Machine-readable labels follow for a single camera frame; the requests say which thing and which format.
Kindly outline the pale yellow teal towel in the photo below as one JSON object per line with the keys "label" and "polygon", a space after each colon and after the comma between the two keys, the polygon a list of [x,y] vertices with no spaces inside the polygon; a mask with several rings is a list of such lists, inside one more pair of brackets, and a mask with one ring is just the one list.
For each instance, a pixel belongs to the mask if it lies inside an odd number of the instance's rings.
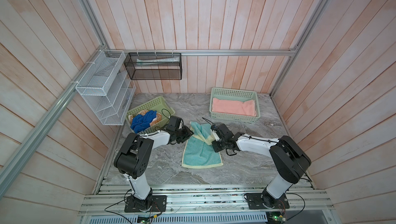
{"label": "pale yellow teal towel", "polygon": [[210,124],[190,123],[193,135],[186,141],[183,152],[182,167],[190,169],[207,169],[223,166],[222,157],[215,152],[212,142],[215,138]]}

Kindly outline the pink towel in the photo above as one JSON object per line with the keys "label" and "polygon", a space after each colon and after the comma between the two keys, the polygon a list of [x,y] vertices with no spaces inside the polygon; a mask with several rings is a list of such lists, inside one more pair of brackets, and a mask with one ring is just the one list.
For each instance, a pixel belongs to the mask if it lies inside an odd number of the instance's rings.
{"label": "pink towel", "polygon": [[233,115],[257,116],[254,100],[239,101],[213,98],[211,111]]}

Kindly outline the blue towel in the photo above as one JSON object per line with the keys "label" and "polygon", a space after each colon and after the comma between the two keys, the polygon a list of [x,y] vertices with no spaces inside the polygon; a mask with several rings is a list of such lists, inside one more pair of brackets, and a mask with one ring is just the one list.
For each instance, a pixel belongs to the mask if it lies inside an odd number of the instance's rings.
{"label": "blue towel", "polygon": [[144,110],[137,114],[133,119],[132,119],[132,124],[131,124],[131,129],[135,133],[142,132],[146,129],[148,129],[151,125],[150,123],[157,117],[157,111],[153,110]]}

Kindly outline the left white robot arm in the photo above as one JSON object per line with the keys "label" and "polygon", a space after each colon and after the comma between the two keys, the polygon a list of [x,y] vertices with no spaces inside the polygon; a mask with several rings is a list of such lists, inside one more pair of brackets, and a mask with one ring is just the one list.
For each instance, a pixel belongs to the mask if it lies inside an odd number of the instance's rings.
{"label": "left white robot arm", "polygon": [[152,191],[145,176],[152,150],[172,143],[183,143],[192,135],[193,132],[183,126],[176,131],[158,130],[144,135],[130,133],[126,137],[113,164],[130,182],[136,199],[145,200]]}

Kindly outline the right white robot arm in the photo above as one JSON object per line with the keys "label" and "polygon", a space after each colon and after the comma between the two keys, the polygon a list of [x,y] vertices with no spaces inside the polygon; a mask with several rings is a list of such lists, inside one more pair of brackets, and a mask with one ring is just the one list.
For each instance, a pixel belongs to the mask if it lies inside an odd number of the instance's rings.
{"label": "right white robot arm", "polygon": [[276,176],[259,195],[260,199],[268,205],[282,198],[286,191],[298,183],[308,168],[311,159],[289,136],[281,138],[258,138],[240,132],[224,133],[212,132],[215,140],[212,142],[216,152],[223,150],[248,151],[269,157],[277,169]]}

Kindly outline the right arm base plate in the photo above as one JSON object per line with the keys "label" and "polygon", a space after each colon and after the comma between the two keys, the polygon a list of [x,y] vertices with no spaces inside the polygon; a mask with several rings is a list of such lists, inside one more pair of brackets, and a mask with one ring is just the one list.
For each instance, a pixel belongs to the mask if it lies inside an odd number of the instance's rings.
{"label": "right arm base plate", "polygon": [[250,210],[274,210],[290,208],[286,194],[283,194],[279,199],[275,199],[269,194],[246,193],[244,194],[244,199],[248,203]]}

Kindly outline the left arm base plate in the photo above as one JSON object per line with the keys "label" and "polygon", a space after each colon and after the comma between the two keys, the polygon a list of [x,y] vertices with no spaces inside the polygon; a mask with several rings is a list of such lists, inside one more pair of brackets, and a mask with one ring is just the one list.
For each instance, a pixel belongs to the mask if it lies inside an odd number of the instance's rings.
{"label": "left arm base plate", "polygon": [[134,196],[129,196],[126,199],[124,211],[126,213],[138,212],[165,212],[167,205],[166,195],[148,195],[145,200],[138,199]]}

